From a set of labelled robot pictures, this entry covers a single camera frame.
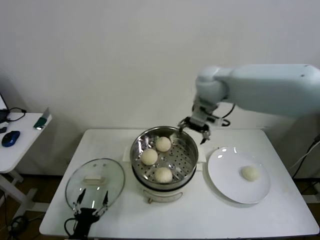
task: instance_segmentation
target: desk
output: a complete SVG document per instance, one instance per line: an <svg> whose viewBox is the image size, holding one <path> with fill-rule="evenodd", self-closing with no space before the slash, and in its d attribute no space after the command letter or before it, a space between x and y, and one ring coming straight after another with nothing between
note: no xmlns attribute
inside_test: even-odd
<svg viewBox="0 0 320 240"><path fill-rule="evenodd" d="M214 190L206 171L195 172L179 200L148 204L140 193L130 162L124 161L125 149L142 132L139 129L87 130L39 231L43 235L66 235L64 222L73 217L65 200L68 179L90 160L111 158L123 166L125 186L116 202L91 226L90 238L235 239L304 236L319 232L317 222L263 131L212 130L211 140L198 146L199 152L206 157L216 147L233 146L259 158L270 175L271 188L266 199L252 205L233 202ZM200 143L198 133L188 133Z"/></svg>
<svg viewBox="0 0 320 240"><path fill-rule="evenodd" d="M17 119L21 114L22 113L12 112L8 117L11 119ZM0 140L2 140L6 133L11 131L20 131L20 136L13 146L3 147L0 145L0 174L8 173L13 177L13 181L9 182L6 178L0 175L0 188L21 204L14 217L23 215L27 210L45 212L49 206L48 203L32 201L37 189L32 188L28 194L25 195L15 187L17 182L23 181L23 178L14 170L15 167L45 129L37 130L33 128L34 124L41 116L42 113L26 113L20 120L10 122L6 132L0 133ZM49 124L51 119L52 116L48 118L46 125ZM0 199L0 204L2 204L3 201L4 197Z"/></svg>

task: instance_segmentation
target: white plate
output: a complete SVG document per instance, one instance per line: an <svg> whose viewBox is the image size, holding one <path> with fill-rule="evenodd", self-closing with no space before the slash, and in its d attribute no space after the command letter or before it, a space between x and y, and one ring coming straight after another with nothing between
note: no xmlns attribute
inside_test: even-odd
<svg viewBox="0 0 320 240"><path fill-rule="evenodd" d="M246 180L241 174L241 169L245 166L257 168L259 179ZM208 161L208 172L219 191L238 203L256 204L270 190L270 178L262 164L235 147L222 147L214 151Z"/></svg>

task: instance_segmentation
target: pot lid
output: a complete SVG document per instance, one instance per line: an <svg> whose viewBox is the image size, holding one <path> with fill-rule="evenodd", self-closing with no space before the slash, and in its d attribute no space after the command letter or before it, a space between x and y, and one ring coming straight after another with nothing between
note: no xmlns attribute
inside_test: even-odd
<svg viewBox="0 0 320 240"><path fill-rule="evenodd" d="M70 208L85 191L80 207L98 209L107 194L110 207L125 185L123 167L110 158L98 158L80 166L70 177L65 188L65 199Z"/></svg>

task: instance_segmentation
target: blue mouse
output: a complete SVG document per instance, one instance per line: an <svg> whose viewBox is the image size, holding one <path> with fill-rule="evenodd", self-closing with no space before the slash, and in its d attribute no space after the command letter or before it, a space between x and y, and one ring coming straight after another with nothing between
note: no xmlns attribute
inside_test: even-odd
<svg viewBox="0 0 320 240"><path fill-rule="evenodd" d="M8 132L6 135L3 136L1 144L4 147L11 147L17 141L20 136L20 131L11 131Z"/></svg>

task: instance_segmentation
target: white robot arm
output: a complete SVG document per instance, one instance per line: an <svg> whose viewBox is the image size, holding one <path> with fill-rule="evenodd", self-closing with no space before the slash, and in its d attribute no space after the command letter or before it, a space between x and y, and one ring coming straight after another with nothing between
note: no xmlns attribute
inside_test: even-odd
<svg viewBox="0 0 320 240"><path fill-rule="evenodd" d="M210 137L206 124L219 102L242 109L298 117L320 113L320 70L308 64L249 64L208 67L196 79L192 116L179 123Z"/></svg>

